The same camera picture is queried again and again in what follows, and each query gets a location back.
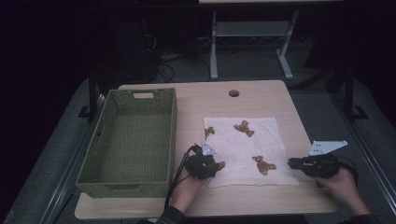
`table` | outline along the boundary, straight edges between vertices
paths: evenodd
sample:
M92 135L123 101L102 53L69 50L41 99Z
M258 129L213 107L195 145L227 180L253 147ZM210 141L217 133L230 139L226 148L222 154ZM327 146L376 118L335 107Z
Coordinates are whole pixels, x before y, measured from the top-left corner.
M122 90L176 88L176 168L186 150L203 138L205 117L275 117L289 157L308 155L310 142L282 81L233 81L121 86ZM230 90L240 92L231 97ZM331 195L301 171L298 186L231 186L202 188L188 217L330 213ZM75 215L80 219L158 217L164 199L93 199L81 193Z

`floor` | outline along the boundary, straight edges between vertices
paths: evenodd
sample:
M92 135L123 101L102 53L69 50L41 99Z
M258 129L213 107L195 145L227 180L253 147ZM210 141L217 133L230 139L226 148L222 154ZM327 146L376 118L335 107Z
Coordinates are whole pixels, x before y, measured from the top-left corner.
M309 40L294 40L290 44L287 54L294 79L286 80L275 53L275 49L281 43L282 39L263 39L259 48L249 45L228 48L229 45L224 45L224 51L218 56L219 80L217 82L280 79L285 81L288 87L292 87L319 72L316 69L304 68L311 42ZM207 81L208 62L208 52L200 54L199 60L182 58L164 61L175 71L173 82ZM159 70L162 73L158 74L152 82L170 81L171 69L160 66ZM354 105L361 105L369 118L356 120L354 123L349 122L339 105L343 101L343 91L329 94L324 90L328 79L329 77L322 78L302 90L290 90L290 96L308 137L311 141L347 140L349 145L335 151L335 154L350 158L357 164L360 174L359 190L362 198L381 223L396 223L396 213L389 205L389 202L395 199L389 195L392 196L394 193L391 186L396 183L396 174L392 172L393 160L396 159L394 150L396 131L375 105L370 92L358 80L355 80ZM94 126L94 122L88 122L86 118L78 118L78 113L83 106L88 104L88 80L85 80L70 100L64 115L35 164L35 168L8 213L5 223L113 224L136 222L131 219L79 220L74 216L79 196L78 189L74 188L74 182L82 160L82 154L78 153L80 153L79 150L86 149ZM369 161L365 156L367 150L373 154L385 176L376 173L375 161ZM333 224L348 219L349 214L340 204L335 213L304 214L304 217L310 224ZM258 223L266 223L265 217L255 218ZM238 218L238 220L247 222L248 219Z

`dark background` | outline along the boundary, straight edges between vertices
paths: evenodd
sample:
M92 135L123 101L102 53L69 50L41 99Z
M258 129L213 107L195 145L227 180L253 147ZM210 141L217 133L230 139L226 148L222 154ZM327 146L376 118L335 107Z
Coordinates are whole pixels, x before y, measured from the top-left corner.
M145 5L148 1L117 3L131 2ZM177 17L157 11L158 18L167 20L142 25L145 10L131 13L100 6L98 1L0 2L0 220L83 80L92 72L102 74L97 79L101 91L122 83L148 83L155 76L158 55L145 50L145 29L157 35L160 44L192 54L193 39L210 32L200 22L210 22L211 14L202 10L180 11ZM346 1L343 7L320 14L324 18L320 24L318 14L303 12L299 20L306 26L299 24L295 32L316 38L307 65L346 64L393 124L395 11L395 4L386 1Z

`woven plastic basket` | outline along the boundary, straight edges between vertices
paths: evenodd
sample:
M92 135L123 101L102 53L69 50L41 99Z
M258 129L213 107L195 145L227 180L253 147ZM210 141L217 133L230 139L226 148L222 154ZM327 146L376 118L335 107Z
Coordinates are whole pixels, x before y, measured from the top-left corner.
M165 197L176 126L175 89L110 91L76 186L93 198Z

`human hand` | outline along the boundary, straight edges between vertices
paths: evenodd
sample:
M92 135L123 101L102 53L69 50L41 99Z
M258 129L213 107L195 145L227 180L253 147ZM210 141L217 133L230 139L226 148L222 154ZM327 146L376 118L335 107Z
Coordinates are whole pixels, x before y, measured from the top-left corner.
M195 201L199 190L206 183L206 179L195 179L189 175L189 172L183 168L178 179L178 181L182 181L175 187L170 203L182 213L186 213L187 209Z
M353 217L370 214L356 188L353 174L347 168L340 167L338 174L330 179L310 177L326 187L335 199L348 208Z

